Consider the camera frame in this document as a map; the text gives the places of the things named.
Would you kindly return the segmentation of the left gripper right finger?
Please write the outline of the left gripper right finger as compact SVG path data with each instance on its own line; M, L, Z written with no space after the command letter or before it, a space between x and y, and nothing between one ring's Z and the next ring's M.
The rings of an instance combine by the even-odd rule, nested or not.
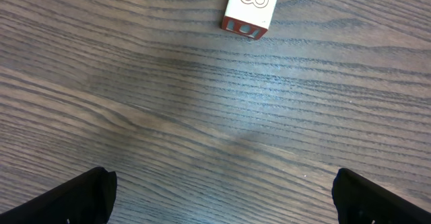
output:
M347 168L332 187L339 224L430 224L430 213Z

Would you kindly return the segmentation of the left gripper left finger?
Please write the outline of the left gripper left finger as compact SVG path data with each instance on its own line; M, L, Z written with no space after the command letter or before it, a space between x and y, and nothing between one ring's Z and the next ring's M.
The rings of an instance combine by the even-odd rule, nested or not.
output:
M95 167L1 214L1 224L105 224L117 195L117 174Z

